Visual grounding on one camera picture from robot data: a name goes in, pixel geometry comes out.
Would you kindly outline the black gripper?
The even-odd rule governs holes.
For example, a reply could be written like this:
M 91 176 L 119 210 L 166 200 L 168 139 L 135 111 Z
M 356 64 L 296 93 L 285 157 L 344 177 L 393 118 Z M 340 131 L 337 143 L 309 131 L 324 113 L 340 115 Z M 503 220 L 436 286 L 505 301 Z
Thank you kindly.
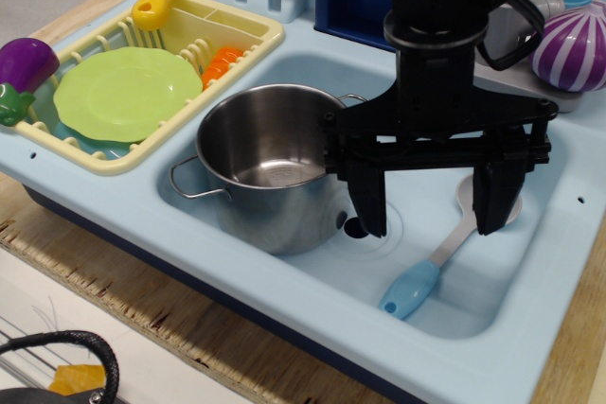
M 549 161 L 557 105 L 475 86 L 468 47 L 436 56 L 400 50 L 396 62 L 386 92 L 322 121 L 327 171 L 348 182 L 362 229 L 387 233 L 386 171 L 474 167 L 477 230 L 500 230 L 526 174 Z

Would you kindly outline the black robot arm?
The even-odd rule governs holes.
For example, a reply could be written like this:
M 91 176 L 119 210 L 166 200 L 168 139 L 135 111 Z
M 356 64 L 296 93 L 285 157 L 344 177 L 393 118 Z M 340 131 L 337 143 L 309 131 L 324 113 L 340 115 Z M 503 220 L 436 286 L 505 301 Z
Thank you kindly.
M 532 27 L 530 38 L 489 60 L 497 71 L 535 51 L 544 17 L 530 0 L 392 0 L 383 22 L 396 52 L 397 77 L 382 95 L 324 117 L 328 172 L 348 185 L 361 227 L 386 233 L 384 175 L 392 170 L 469 167 L 478 231 L 501 229 L 525 177 L 549 160 L 549 100 L 495 93 L 473 83 L 490 13 L 509 5 Z

